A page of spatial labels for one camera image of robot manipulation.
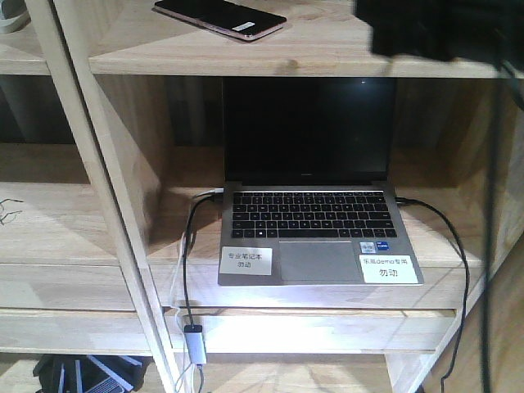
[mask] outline touchpad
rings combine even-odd
[[[359,276],[350,242],[280,242],[283,281],[354,281]]]

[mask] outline wooden drawer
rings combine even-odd
[[[134,310],[120,267],[0,264],[0,307]]]
[[[151,355],[134,312],[0,309],[0,352]]]
[[[166,314],[174,349],[176,317]],[[194,309],[210,353],[431,353],[454,321],[451,310]]]

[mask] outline laptop keyboard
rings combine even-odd
[[[232,237],[396,237],[383,192],[235,192]]]

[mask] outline white label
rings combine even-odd
[[[237,27],[233,27],[233,30],[235,31],[243,31],[245,29],[247,29],[248,27],[251,27],[251,26],[254,26],[255,24],[253,22],[246,22],[246,23],[243,23]]]
[[[409,255],[360,255],[364,281],[371,284],[417,284]]]
[[[360,242],[360,251],[363,254],[377,254],[377,248],[373,242]]]
[[[272,258],[271,248],[222,247],[220,272],[270,276]]]

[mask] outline black object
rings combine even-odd
[[[125,393],[138,390],[149,358],[131,356],[44,355],[34,367],[37,393]]]
[[[383,192],[280,194],[235,192],[232,237],[397,236]]]
[[[161,0],[153,11],[244,41],[281,29],[287,20],[224,0]]]
[[[357,0],[355,15],[373,27],[374,53],[440,61],[504,59],[524,71],[522,0]]]
[[[386,180],[395,82],[224,77],[226,180],[272,186]]]

